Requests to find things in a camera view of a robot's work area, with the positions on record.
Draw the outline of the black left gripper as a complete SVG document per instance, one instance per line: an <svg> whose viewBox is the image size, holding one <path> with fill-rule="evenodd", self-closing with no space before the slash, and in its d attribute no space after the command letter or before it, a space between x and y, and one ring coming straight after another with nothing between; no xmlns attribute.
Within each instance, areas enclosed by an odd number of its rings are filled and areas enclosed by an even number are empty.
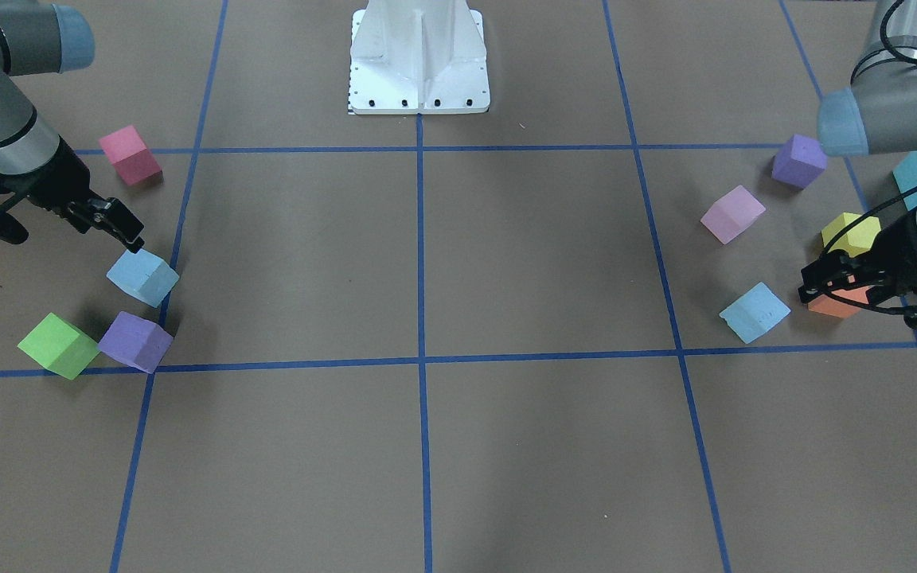
<svg viewBox="0 0 917 573"><path fill-rule="evenodd" d="M917 294L917 214L908 213L882 229L866 253L825 253L801 271L801 303L811 303L834 291L876 286L868 300L882 303L892 297ZM910 329L917 329L917 304L901 311Z"/></svg>

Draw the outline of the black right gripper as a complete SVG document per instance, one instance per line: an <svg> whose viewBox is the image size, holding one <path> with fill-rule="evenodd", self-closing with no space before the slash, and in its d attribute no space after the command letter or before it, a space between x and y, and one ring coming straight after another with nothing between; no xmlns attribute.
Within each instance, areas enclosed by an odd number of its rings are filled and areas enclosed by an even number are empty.
<svg viewBox="0 0 917 573"><path fill-rule="evenodd" d="M79 233L98 229L118 240L127 251L138 253L143 247L143 224L117 198L101 198L92 192L90 170L61 140L46 164L22 174L0 173L0 240L22 244L28 229L11 210L22 202L55 214Z"/></svg>

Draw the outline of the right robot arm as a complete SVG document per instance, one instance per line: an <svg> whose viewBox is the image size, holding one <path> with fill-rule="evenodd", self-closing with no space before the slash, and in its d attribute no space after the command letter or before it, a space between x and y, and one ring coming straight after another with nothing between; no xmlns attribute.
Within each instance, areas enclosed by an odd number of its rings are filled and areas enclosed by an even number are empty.
<svg viewBox="0 0 917 573"><path fill-rule="evenodd" d="M77 232L106 232L128 251L143 246L143 224L116 198L92 191L90 171L16 77L87 68L96 43L84 15L69 5L0 1L0 240L22 244L28 229L11 211L23 201Z"/></svg>

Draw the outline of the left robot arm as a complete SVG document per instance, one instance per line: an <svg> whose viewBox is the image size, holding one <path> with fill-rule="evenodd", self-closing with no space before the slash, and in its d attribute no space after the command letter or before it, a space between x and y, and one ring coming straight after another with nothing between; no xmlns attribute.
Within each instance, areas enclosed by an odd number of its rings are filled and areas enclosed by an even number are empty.
<svg viewBox="0 0 917 573"><path fill-rule="evenodd" d="M917 1L880 1L850 84L820 102L817 134L826 155L917 151ZM917 193L917 185L907 191ZM858 256L831 236L802 271L799 298L841 300L865 289L853 307L903 317L917 330L917 206L882 229Z"/></svg>

